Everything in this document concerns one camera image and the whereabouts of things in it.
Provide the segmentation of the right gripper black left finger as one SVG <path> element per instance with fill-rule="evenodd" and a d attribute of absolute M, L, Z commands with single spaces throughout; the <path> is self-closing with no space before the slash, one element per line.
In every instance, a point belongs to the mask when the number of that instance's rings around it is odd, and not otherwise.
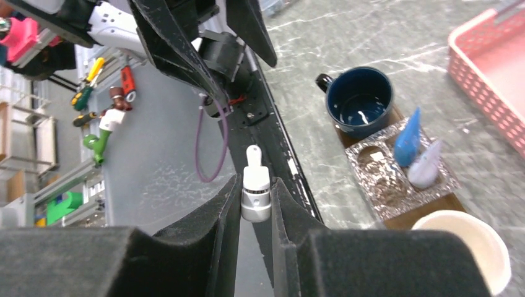
<path fill-rule="evenodd" d="M 233 296 L 242 178 L 148 235 L 135 227 L 1 231 L 2 296 Z"/>

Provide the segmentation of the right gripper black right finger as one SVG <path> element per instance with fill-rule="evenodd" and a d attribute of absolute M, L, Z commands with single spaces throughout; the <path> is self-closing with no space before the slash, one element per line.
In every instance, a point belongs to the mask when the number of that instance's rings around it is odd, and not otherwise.
<path fill-rule="evenodd" d="M 488 296 L 467 246 L 445 231 L 332 230 L 274 178 L 276 296 Z"/>

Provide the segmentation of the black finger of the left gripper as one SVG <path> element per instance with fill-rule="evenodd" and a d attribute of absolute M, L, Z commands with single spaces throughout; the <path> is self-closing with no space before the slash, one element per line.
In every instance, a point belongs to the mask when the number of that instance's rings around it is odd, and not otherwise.
<path fill-rule="evenodd" d="M 163 74 L 205 91 L 225 104 L 228 95 L 192 45 L 199 18 L 213 10 L 206 1 L 129 1 L 149 61 Z"/>
<path fill-rule="evenodd" d="M 270 67 L 277 55 L 266 30 L 259 1 L 226 0 L 227 25 Z"/>

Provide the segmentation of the white toothbrush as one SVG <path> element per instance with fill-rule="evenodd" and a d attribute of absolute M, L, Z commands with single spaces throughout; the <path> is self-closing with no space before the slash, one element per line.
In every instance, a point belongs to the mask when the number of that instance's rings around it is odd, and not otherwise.
<path fill-rule="evenodd" d="M 257 145 L 246 149 L 247 166 L 243 169 L 241 215 L 252 223 L 271 217 L 271 181 L 269 169 L 262 166 L 262 150 Z"/>

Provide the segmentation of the clear textured glass dish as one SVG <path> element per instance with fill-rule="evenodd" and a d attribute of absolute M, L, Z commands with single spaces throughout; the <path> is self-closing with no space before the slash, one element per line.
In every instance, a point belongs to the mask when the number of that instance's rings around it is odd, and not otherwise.
<path fill-rule="evenodd" d="M 393 157 L 395 140 L 408 121 L 404 118 L 345 149 L 363 200 L 378 221 L 398 217 L 460 188 L 442 158 L 431 186 L 419 189 L 409 182 L 408 169 L 398 165 Z"/>

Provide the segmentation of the dark navy mug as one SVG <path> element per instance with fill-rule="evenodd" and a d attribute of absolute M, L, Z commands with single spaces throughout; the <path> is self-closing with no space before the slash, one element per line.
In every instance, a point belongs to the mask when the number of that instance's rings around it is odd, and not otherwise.
<path fill-rule="evenodd" d="M 336 78 L 319 74 L 315 83 L 325 93 L 328 114 L 349 137 L 364 139 L 388 126 L 394 89 L 378 69 L 355 67 Z"/>

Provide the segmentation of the silver toothpaste tube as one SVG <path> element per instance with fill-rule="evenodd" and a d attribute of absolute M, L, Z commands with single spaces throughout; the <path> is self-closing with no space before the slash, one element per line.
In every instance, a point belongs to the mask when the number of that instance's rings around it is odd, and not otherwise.
<path fill-rule="evenodd" d="M 426 151 L 417 157 L 410 165 L 407 172 L 407 179 L 411 185 L 418 189 L 426 189 L 437 180 L 442 144 L 442 140 L 434 141 L 434 143 L 429 145 Z"/>

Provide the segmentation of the blue toothpaste tube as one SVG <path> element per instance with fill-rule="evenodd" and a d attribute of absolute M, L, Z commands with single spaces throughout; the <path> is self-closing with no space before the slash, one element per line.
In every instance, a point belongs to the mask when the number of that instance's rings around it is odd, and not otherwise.
<path fill-rule="evenodd" d="M 394 159 L 401 167 L 410 166 L 420 147 L 420 108 L 417 107 L 394 144 Z"/>

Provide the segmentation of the white and light-blue mug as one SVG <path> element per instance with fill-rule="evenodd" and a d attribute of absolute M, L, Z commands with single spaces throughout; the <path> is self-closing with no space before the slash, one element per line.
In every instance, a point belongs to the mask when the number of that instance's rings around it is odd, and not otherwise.
<path fill-rule="evenodd" d="M 415 222 L 413 230 L 447 231 L 459 237 L 471 250 L 492 295 L 508 286 L 512 272 L 508 248 L 487 223 L 457 210 L 437 210 Z"/>

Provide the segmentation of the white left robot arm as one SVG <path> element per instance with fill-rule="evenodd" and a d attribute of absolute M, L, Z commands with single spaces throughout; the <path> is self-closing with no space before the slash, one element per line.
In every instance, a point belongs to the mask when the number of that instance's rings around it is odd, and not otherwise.
<path fill-rule="evenodd" d="M 244 92 L 239 73 L 245 49 L 269 66 L 277 56 L 257 1 L 129 1 L 130 12 L 108 1 L 8 1 L 70 43 L 128 50 L 163 74 L 227 100 Z"/>

